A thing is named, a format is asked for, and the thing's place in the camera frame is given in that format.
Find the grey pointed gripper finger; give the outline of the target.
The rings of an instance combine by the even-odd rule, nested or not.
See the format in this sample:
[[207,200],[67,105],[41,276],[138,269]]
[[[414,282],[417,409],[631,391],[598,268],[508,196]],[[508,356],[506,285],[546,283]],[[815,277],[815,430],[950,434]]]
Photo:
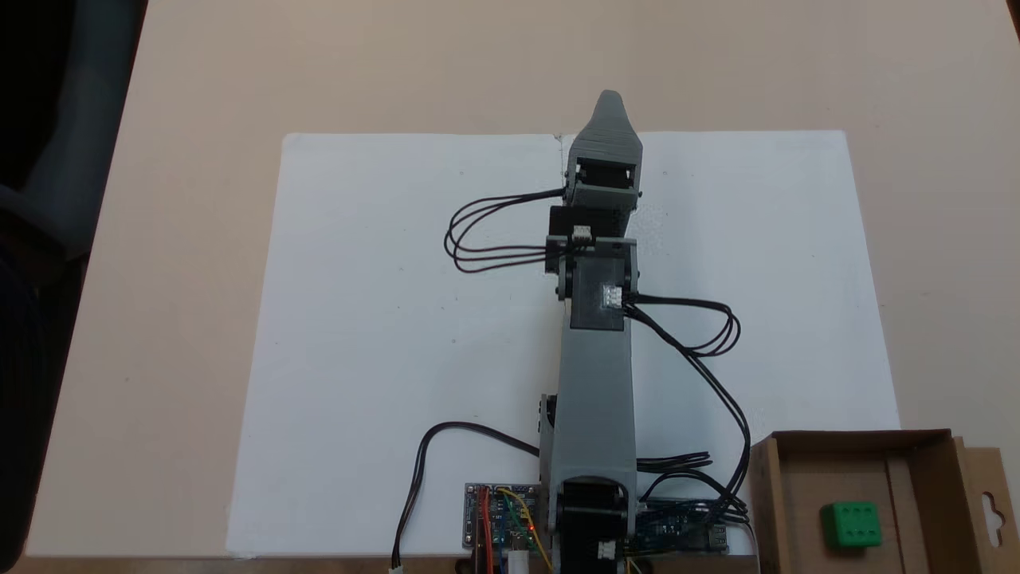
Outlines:
[[622,94],[601,91],[586,126],[573,139],[568,159],[641,160],[642,144]]

